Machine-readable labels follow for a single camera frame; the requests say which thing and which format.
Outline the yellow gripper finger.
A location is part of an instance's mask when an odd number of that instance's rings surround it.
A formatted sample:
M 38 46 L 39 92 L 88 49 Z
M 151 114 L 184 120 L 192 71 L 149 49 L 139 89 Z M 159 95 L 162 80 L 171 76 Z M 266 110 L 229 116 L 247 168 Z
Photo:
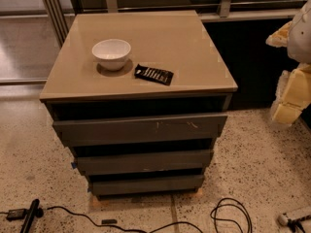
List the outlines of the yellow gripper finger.
M 275 48 L 284 47 L 285 48 L 288 44 L 288 36 L 289 36 L 289 30 L 290 30 L 291 24 L 292 23 L 290 21 L 285 23 L 277 31 L 269 35 L 265 43 L 271 47 L 275 47 Z
M 292 125 L 311 104 L 311 65 L 300 63 L 291 72 L 284 70 L 271 106 L 271 119 Z

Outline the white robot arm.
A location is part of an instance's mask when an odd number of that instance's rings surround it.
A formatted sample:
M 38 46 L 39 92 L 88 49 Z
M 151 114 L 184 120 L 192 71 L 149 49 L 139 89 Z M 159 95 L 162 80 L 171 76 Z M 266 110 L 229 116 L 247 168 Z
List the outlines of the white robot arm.
M 272 121 L 292 125 L 311 104 L 311 0 L 265 42 L 286 48 L 288 57 L 298 62 L 291 72 L 282 72 L 270 111 Z

